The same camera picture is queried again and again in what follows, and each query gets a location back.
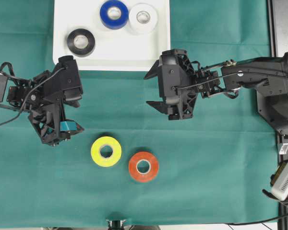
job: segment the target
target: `yellow tape roll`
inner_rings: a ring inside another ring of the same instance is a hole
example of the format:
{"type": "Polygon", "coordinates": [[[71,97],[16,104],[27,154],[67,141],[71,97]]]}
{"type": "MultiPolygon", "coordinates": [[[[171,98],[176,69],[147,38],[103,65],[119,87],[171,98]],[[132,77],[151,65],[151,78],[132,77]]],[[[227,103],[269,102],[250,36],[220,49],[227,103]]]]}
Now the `yellow tape roll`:
{"type": "Polygon", "coordinates": [[[91,147],[91,156],[93,161],[101,167],[111,167],[115,165],[121,157],[120,143],[112,137],[98,138],[91,147]],[[112,148],[112,155],[110,157],[103,157],[100,153],[101,149],[105,146],[112,148]]]}

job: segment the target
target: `tape roll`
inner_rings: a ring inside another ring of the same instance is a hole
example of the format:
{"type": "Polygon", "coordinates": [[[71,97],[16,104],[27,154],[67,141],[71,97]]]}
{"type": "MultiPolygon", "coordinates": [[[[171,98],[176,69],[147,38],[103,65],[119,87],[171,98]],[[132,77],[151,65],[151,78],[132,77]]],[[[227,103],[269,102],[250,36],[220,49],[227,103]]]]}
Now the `tape roll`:
{"type": "Polygon", "coordinates": [[[97,139],[91,147],[91,157],[93,161],[101,167],[111,167],[115,165],[121,157],[120,143],[112,137],[101,137],[97,139]],[[112,148],[112,154],[109,157],[101,155],[101,149],[105,146],[112,148]]]}
{"type": "Polygon", "coordinates": [[[106,1],[100,8],[103,25],[112,30],[118,30],[126,25],[128,13],[127,6],[118,0],[106,1]]]}
{"type": "Polygon", "coordinates": [[[72,31],[67,38],[69,50],[79,57],[90,55],[95,48],[94,35],[86,29],[72,31]]]}
{"type": "Polygon", "coordinates": [[[138,152],[134,154],[129,161],[129,174],[138,182],[147,183],[153,180],[159,171],[159,162],[150,152],[138,152]],[[149,168],[146,172],[140,172],[138,165],[140,162],[148,163],[149,168]]]}
{"type": "Polygon", "coordinates": [[[131,28],[138,34],[152,32],[158,23],[158,13],[148,4],[137,4],[130,10],[129,22],[131,28]]]}

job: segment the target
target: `wire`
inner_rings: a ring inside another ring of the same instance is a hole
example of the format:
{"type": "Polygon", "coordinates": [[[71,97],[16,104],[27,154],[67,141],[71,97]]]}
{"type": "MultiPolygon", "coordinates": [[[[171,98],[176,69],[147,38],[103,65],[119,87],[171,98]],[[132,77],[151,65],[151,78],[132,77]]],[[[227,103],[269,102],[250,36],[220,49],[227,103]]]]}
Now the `wire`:
{"type": "Polygon", "coordinates": [[[231,98],[231,99],[235,99],[236,96],[235,95],[232,95],[230,93],[235,93],[235,91],[233,90],[225,90],[225,91],[221,91],[221,92],[216,92],[216,93],[213,93],[211,95],[208,96],[208,98],[211,98],[211,97],[214,97],[214,96],[217,96],[217,95],[220,95],[220,94],[224,94],[225,96],[231,98]]]}
{"type": "Polygon", "coordinates": [[[211,70],[211,69],[216,69],[216,68],[221,68],[224,67],[224,62],[218,63],[218,64],[214,64],[212,66],[206,66],[205,68],[202,68],[202,71],[207,71],[207,70],[211,70]]]}
{"type": "Polygon", "coordinates": [[[13,65],[10,63],[10,62],[3,62],[2,65],[0,66],[0,73],[2,73],[3,69],[5,67],[8,67],[9,68],[9,72],[12,76],[15,76],[14,74],[14,69],[13,69],[13,65]]]}
{"type": "Polygon", "coordinates": [[[246,88],[246,89],[255,89],[255,88],[258,88],[260,86],[263,86],[267,82],[268,82],[268,78],[265,78],[265,79],[262,79],[261,81],[257,81],[254,83],[244,83],[244,82],[240,81],[240,82],[238,82],[238,84],[241,85],[242,87],[246,88]]]}
{"type": "Polygon", "coordinates": [[[54,74],[52,74],[49,78],[47,78],[46,80],[42,81],[42,82],[39,83],[37,86],[35,86],[32,90],[30,90],[30,92],[29,92],[29,93],[27,94],[27,96],[24,98],[24,102],[23,102],[22,106],[20,107],[20,110],[19,110],[17,116],[15,116],[14,118],[12,118],[12,119],[10,119],[10,120],[8,120],[8,121],[5,121],[5,122],[0,123],[0,126],[5,125],[5,124],[7,124],[7,123],[10,123],[10,122],[16,120],[16,119],[20,116],[20,114],[23,112],[25,103],[26,103],[26,101],[28,100],[29,95],[30,95],[31,93],[33,93],[38,87],[40,87],[41,85],[45,84],[47,81],[49,81],[50,79],[52,79],[54,76],[56,76],[60,71],[62,71],[62,70],[64,70],[64,69],[65,69],[65,68],[60,68],[60,69],[58,69],[58,70],[55,71],[54,74]]]}
{"type": "Polygon", "coordinates": [[[197,64],[197,69],[200,70],[201,68],[201,63],[199,61],[193,61],[191,64],[197,64]]]}
{"type": "Polygon", "coordinates": [[[260,221],[255,221],[255,222],[248,222],[248,223],[238,223],[238,224],[235,224],[235,223],[229,223],[230,225],[232,226],[242,226],[242,225],[251,225],[251,224],[262,224],[262,223],[266,223],[266,222],[270,222],[272,220],[278,220],[278,219],[282,219],[284,217],[288,217],[288,213],[282,215],[282,216],[278,216],[278,217],[273,217],[273,218],[270,218],[270,219],[265,219],[265,220],[260,220],[260,221]]]}
{"type": "Polygon", "coordinates": [[[19,80],[19,81],[27,81],[27,79],[23,79],[23,78],[18,78],[16,76],[7,74],[6,72],[1,72],[5,77],[11,78],[12,80],[19,80]]]}
{"type": "Polygon", "coordinates": [[[184,87],[176,86],[175,88],[176,89],[180,89],[180,90],[184,90],[184,89],[192,88],[192,87],[195,87],[195,86],[198,86],[198,85],[202,85],[202,84],[205,84],[205,83],[209,83],[209,82],[215,81],[216,79],[226,78],[226,77],[230,77],[230,76],[233,76],[233,75],[236,75],[236,74],[256,74],[256,75],[262,75],[262,76],[266,76],[266,77],[274,77],[274,78],[281,78],[281,79],[288,80],[288,78],[285,77],[285,76],[279,76],[279,75],[275,75],[275,74],[265,74],[265,73],[255,73],[255,72],[235,72],[235,73],[225,74],[223,76],[219,76],[219,77],[207,80],[207,81],[203,81],[203,82],[195,84],[195,85],[189,85],[189,86],[184,86],[184,87]]]}
{"type": "Polygon", "coordinates": [[[264,223],[261,223],[262,225],[264,225],[267,229],[272,230],[272,228],[266,226],[264,223]]]}
{"type": "Polygon", "coordinates": [[[229,224],[226,224],[226,225],[227,225],[227,226],[229,226],[229,227],[230,227],[232,230],[234,230],[234,229],[233,229],[233,227],[232,227],[232,226],[230,226],[229,224]]]}

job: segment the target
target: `teal tape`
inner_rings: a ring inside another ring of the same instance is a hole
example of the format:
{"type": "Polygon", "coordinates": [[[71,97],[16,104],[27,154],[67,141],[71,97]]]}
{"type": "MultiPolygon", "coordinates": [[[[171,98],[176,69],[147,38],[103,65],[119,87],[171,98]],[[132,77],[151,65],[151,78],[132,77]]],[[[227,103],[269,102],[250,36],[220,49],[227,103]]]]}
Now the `teal tape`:
{"type": "Polygon", "coordinates": [[[67,132],[67,131],[76,131],[77,125],[74,121],[62,121],[60,123],[60,131],[67,132]]]}

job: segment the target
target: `black tape roll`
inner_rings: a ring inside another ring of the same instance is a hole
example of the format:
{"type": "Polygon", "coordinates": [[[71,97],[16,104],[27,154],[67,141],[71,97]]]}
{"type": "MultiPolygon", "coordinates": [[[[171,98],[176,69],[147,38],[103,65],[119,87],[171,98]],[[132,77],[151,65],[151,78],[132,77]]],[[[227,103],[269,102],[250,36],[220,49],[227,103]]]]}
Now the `black tape roll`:
{"type": "Polygon", "coordinates": [[[95,38],[94,35],[86,30],[86,29],[77,29],[72,31],[67,38],[67,46],[71,52],[73,52],[75,55],[79,57],[86,57],[90,55],[94,48],[95,48],[95,38]],[[84,48],[78,48],[76,47],[74,40],[77,36],[83,35],[87,38],[88,44],[84,48]]]}

